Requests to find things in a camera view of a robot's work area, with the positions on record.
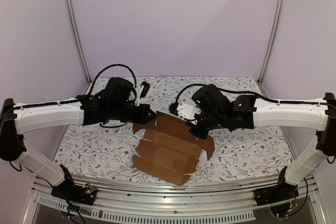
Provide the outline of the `brown cardboard box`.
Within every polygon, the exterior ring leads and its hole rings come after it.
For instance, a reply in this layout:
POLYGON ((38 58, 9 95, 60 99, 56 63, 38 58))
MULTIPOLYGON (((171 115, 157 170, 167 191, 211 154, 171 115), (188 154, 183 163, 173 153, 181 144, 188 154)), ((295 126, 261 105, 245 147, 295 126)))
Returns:
POLYGON ((162 112, 145 125, 134 124, 133 133, 139 130, 145 132, 132 157, 135 168, 178 186, 196 171, 202 150, 207 159, 215 150, 212 137, 201 140, 189 132, 182 120, 162 112))

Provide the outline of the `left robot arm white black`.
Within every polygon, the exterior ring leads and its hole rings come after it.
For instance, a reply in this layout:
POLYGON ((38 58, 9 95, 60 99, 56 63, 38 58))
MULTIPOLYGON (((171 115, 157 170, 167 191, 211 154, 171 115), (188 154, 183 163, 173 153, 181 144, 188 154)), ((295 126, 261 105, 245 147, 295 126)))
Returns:
POLYGON ((1 159, 24 166, 57 188, 67 200, 73 200, 78 188, 68 169, 25 145, 24 134, 64 125, 105 127, 110 120, 145 125, 156 118, 149 104, 140 103, 149 87, 147 82, 138 86, 115 77, 96 94, 88 92, 68 100, 16 104, 12 98, 6 99, 1 110, 1 159))

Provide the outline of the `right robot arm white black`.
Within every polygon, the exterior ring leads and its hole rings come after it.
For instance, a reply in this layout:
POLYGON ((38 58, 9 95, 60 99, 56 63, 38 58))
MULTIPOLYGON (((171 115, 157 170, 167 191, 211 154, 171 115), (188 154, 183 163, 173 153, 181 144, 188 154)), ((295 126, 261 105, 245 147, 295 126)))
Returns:
POLYGON ((335 96, 326 93, 314 100, 275 100, 252 91, 237 91, 234 101, 224 90, 204 85, 192 96, 195 105, 178 104, 178 115, 191 123, 190 132, 205 139, 214 129, 253 129, 262 126, 292 126, 313 129, 316 136, 306 149, 285 167, 278 185, 271 190, 276 201, 291 194, 292 187, 322 161, 335 155, 335 96))

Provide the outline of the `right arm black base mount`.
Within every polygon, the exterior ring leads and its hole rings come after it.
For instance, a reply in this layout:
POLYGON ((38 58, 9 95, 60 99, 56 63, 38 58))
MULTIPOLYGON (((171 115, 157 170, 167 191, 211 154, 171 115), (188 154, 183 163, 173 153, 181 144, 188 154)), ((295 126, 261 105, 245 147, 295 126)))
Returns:
MULTIPOLYGON (((275 186, 264 187, 253 191, 254 200, 257 206, 269 205, 292 198, 294 199, 294 202, 296 202, 296 197, 299 196, 297 190, 298 185, 291 185, 286 182, 286 169, 287 166, 281 170, 275 186)), ((291 214, 293 207, 294 203, 287 202, 285 204, 270 207, 270 212, 276 218, 286 218, 291 214)))

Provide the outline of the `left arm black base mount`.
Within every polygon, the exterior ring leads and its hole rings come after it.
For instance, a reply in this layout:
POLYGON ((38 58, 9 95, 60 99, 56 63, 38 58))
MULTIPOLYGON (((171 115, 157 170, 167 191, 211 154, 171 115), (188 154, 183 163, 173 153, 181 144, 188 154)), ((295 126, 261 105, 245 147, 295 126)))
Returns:
POLYGON ((51 195, 60 199, 77 202, 93 206, 97 187, 86 183, 84 185, 76 185, 69 170, 63 165, 60 166, 65 175, 65 180, 58 186, 53 186, 51 195))

